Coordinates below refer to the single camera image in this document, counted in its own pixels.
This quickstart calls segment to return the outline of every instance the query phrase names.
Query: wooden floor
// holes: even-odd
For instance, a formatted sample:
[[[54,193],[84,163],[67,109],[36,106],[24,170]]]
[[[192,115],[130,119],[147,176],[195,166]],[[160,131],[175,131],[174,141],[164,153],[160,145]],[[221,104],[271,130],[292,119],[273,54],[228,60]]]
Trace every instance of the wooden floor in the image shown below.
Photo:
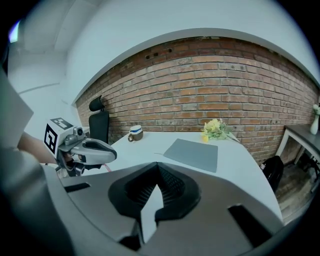
[[[275,193],[284,224],[301,216],[314,196],[311,189],[315,185],[314,169],[304,172],[300,167],[290,164],[284,168],[283,176]]]

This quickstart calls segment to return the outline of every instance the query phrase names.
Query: white wall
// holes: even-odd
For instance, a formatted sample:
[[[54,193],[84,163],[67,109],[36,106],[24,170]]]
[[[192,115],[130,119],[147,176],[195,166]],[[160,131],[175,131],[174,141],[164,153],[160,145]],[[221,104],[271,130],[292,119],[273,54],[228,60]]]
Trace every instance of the white wall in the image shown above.
[[[293,19],[272,0],[108,0],[68,52],[67,98],[127,57],[167,41],[232,37],[270,48],[320,82],[318,62]]]
[[[56,84],[19,94],[33,111],[33,116],[24,129],[25,132],[42,140],[47,121],[60,117],[75,126],[81,125],[77,109],[61,100],[60,90],[61,85]]]
[[[63,101],[66,55],[63,53],[23,53],[9,55],[8,79],[33,116],[25,132],[43,139],[48,119],[62,117],[81,125],[77,109]]]
[[[13,88],[24,92],[32,88],[60,83],[66,73],[66,54],[21,53],[9,50],[8,79]]]

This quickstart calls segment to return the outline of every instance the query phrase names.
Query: robotic arm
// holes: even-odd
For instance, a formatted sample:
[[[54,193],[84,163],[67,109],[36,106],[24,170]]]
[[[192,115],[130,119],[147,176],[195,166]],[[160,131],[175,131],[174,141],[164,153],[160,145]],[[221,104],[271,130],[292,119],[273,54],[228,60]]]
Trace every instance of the robotic arm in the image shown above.
[[[117,159],[117,152],[110,145],[86,137],[81,127],[74,127],[62,118],[48,122],[44,144],[54,155],[58,165],[76,176],[81,176],[85,169],[100,168]],[[70,154],[73,161],[66,162],[65,154]]]

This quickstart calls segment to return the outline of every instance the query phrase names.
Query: brick wall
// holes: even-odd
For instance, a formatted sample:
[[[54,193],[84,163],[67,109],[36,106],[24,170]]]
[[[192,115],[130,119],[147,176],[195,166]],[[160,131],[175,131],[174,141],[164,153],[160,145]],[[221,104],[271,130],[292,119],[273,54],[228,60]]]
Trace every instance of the brick wall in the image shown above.
[[[284,125],[310,124],[318,88],[293,63],[231,38],[186,38],[143,50],[111,68],[77,100],[84,126],[102,95],[109,143],[133,125],[145,131],[198,132],[222,118],[260,163],[274,156]],[[295,142],[290,149],[299,149]],[[294,154],[284,154],[285,162]]]

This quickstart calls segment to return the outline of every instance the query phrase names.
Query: black office chair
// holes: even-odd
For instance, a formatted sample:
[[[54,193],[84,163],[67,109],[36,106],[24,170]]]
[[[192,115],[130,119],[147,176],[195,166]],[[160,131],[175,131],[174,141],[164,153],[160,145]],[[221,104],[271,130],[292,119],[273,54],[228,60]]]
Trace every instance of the black office chair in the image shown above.
[[[276,155],[263,162],[263,174],[267,178],[272,190],[276,193],[279,182],[284,173],[284,163],[280,156]]]
[[[89,117],[90,138],[108,143],[109,112],[105,111],[104,107],[101,102],[101,95],[93,99],[89,104],[91,111],[100,110],[100,112]]]

